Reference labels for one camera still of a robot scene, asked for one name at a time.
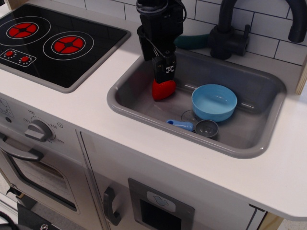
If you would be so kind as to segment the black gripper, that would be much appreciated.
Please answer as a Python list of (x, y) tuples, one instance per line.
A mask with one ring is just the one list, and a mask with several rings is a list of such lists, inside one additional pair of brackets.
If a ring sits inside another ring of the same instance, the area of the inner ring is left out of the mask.
[(153, 58), (155, 81), (173, 80), (177, 66), (174, 40), (183, 33), (184, 5), (138, 4), (137, 12), (142, 23), (137, 34), (144, 59)]

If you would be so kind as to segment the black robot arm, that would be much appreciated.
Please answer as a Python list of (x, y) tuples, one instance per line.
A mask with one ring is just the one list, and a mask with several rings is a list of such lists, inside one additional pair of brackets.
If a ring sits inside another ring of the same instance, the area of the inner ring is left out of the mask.
[(138, 0), (141, 26), (137, 29), (143, 57), (153, 62), (155, 82), (174, 79), (177, 59), (174, 41), (183, 33), (187, 12), (180, 0)]

